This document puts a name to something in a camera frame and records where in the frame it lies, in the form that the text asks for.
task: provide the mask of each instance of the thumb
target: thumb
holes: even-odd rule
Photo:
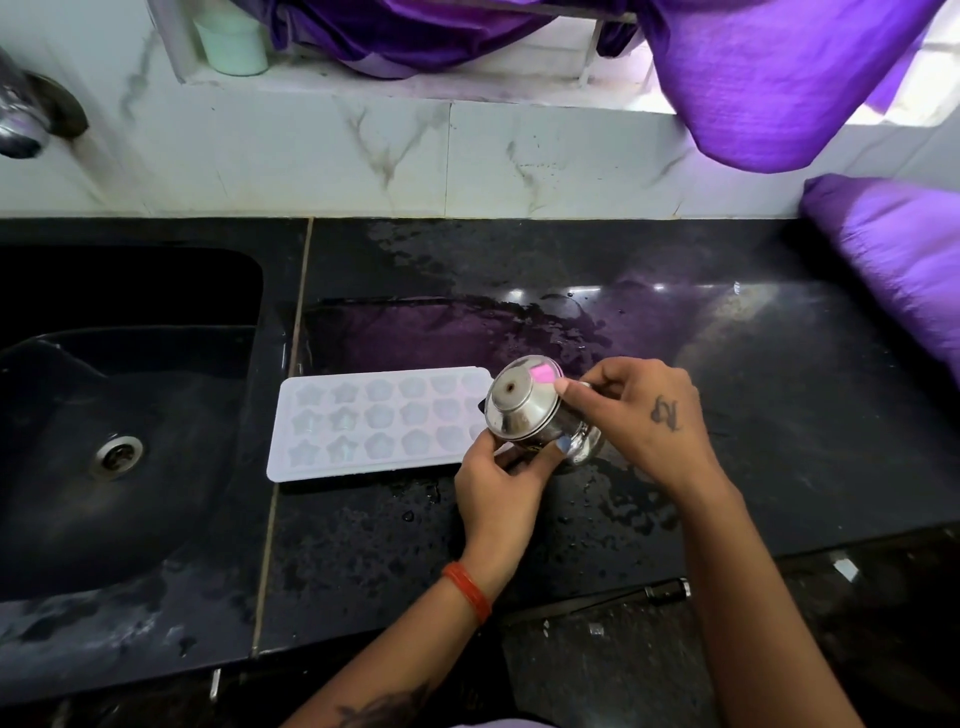
[[[556,379],[553,387],[563,401],[582,412],[592,425],[603,429],[605,420],[610,416],[611,408],[615,406],[613,400],[594,392],[583,382],[572,379]]]
[[[550,443],[534,456],[519,477],[536,481],[542,490],[550,475],[557,470],[557,466],[564,462],[565,457],[566,453],[557,447],[557,443]]]

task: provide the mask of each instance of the hand tattoo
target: hand tattoo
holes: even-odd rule
[[[409,725],[426,702],[430,690],[426,683],[409,692],[391,692],[367,703],[360,710],[339,706],[343,717],[337,728],[401,728]]]
[[[671,432],[676,432],[681,429],[681,427],[677,425],[677,401],[673,400],[668,402],[663,398],[663,395],[657,395],[657,401],[654,402],[654,409],[650,413],[650,419],[658,425],[660,423],[666,423],[666,426],[670,428]]]

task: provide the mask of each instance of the pink sticker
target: pink sticker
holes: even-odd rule
[[[539,364],[530,370],[530,376],[540,384],[549,384],[557,378],[557,373],[553,371],[553,367],[549,364]]]

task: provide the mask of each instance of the bangle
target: bangle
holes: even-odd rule
[[[453,561],[444,567],[444,576],[454,583],[457,589],[467,598],[477,619],[482,625],[493,611],[487,596],[480,591],[480,587],[473,583],[473,579],[459,561]]]

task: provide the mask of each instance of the kitchen sink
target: kitchen sink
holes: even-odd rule
[[[0,247],[0,602],[131,579],[204,527],[262,290],[229,250]]]

